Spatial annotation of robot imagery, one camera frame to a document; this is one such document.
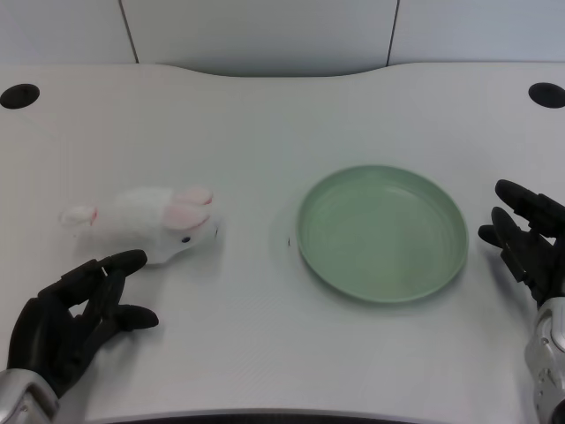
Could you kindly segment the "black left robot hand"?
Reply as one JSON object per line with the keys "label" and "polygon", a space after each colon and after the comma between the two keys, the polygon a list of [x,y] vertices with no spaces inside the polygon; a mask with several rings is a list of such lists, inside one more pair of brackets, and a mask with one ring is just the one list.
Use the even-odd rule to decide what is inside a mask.
{"label": "black left robot hand", "polygon": [[125,279],[146,263],[142,250],[114,254],[88,261],[41,290],[16,321],[7,367],[35,372],[61,398],[112,337],[158,325],[153,311],[120,303]]}

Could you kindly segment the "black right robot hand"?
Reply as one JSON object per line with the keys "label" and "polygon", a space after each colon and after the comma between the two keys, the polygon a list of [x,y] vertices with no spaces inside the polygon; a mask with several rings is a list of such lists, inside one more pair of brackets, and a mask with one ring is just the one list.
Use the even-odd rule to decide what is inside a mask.
{"label": "black right robot hand", "polygon": [[495,185],[498,197],[529,225],[521,229],[502,208],[478,236],[501,250],[501,258],[518,283],[525,284],[537,306],[564,295],[564,206],[506,179]]}

